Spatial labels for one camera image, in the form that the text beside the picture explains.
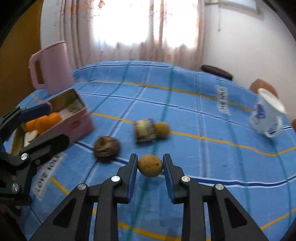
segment pink tin box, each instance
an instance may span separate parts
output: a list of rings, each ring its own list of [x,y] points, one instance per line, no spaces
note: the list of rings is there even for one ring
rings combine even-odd
[[[45,131],[42,137],[47,137],[61,131],[73,143],[94,130],[91,113],[74,89],[69,89],[47,101],[52,112],[60,113],[62,121]],[[17,155],[24,147],[25,125],[21,124],[15,131],[11,153]]]

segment mug handle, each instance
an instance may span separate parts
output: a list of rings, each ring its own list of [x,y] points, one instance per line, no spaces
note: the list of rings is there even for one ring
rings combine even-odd
[[[276,137],[279,134],[280,130],[281,130],[281,125],[282,125],[281,117],[277,116],[277,129],[276,129],[276,131],[273,134],[270,134],[269,132],[265,131],[264,134],[269,138]]]
[[[36,61],[38,61],[39,58],[41,57],[41,53],[42,53],[42,51],[40,50],[37,53],[33,54],[31,56],[31,58],[29,59],[29,69],[30,69],[32,84],[33,84],[34,88],[37,90],[46,88],[45,84],[38,83],[37,74],[36,74],[35,64],[36,64]]]

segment table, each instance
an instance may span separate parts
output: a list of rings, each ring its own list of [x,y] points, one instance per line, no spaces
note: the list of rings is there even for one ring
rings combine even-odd
[[[225,185],[270,241],[287,231],[296,212],[296,135],[285,116],[276,138],[253,131],[254,93],[209,73],[148,61],[101,62],[73,76],[73,88],[92,112],[96,129],[61,154],[43,195],[31,191],[33,203],[22,208],[18,220],[27,238],[79,183],[103,182],[131,153],[160,159],[169,153],[185,175],[206,185]],[[227,100],[223,106],[217,91]],[[51,97],[37,90],[20,105],[31,107]],[[168,139],[136,145],[132,121],[146,118],[166,121],[172,130]],[[121,143],[120,154],[109,164],[96,162],[92,153],[95,140],[104,135]],[[180,240],[182,214],[181,204],[170,203],[163,175],[149,179],[138,173],[131,203],[118,205],[119,240]],[[206,225],[210,237],[207,215]]]

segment screw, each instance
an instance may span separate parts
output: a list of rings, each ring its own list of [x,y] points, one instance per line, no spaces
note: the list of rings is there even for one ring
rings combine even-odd
[[[86,185],[84,183],[81,183],[77,186],[78,190],[84,190],[86,188]]]
[[[182,176],[182,177],[181,177],[181,180],[182,180],[183,182],[189,182],[189,181],[190,181],[190,177],[188,177],[188,176]]]
[[[17,193],[18,192],[18,188],[19,188],[19,186],[18,186],[17,183],[13,183],[12,186],[11,186],[11,190],[14,193]]]
[[[27,160],[28,157],[29,157],[28,153],[23,153],[21,156],[21,159],[24,161],[24,160]]]
[[[215,188],[217,190],[223,190],[224,189],[224,186],[222,184],[218,183],[218,184],[215,185]]]
[[[120,177],[119,176],[113,176],[111,177],[111,181],[113,182],[118,182],[120,180]]]

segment pink jug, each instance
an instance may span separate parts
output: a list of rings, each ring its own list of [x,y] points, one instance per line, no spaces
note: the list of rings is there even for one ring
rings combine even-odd
[[[39,84],[36,61],[40,62],[44,84]],[[29,60],[32,84],[35,89],[46,89],[49,95],[61,92],[74,84],[65,41],[60,41],[33,54]]]

